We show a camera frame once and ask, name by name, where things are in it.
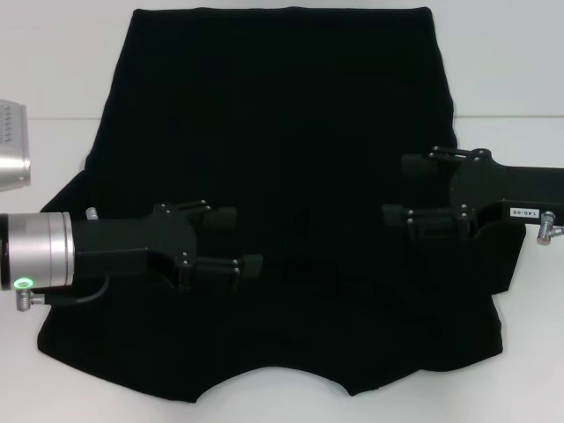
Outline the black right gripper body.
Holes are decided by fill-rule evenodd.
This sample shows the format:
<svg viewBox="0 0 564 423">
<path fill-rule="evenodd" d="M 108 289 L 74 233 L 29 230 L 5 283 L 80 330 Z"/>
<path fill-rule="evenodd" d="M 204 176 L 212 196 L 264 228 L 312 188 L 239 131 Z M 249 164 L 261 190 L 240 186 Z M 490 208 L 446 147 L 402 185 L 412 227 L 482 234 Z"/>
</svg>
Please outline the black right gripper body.
<svg viewBox="0 0 564 423">
<path fill-rule="evenodd" d="M 563 219 L 561 168 L 504 166 L 487 149 L 470 152 L 451 179 L 450 204 L 468 204 L 477 220 L 539 220 L 544 212 Z"/>
</svg>

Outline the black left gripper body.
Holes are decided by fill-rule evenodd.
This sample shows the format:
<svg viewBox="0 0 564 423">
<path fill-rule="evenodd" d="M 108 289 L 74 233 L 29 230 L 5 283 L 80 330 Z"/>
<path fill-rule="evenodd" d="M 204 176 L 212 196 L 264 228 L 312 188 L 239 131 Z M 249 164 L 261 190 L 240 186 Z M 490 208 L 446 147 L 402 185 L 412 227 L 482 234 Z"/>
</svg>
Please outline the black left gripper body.
<svg viewBox="0 0 564 423">
<path fill-rule="evenodd" d="M 197 236 L 171 204 L 156 204 L 138 219 L 74 220 L 74 281 L 157 274 L 180 288 L 197 261 Z"/>
</svg>

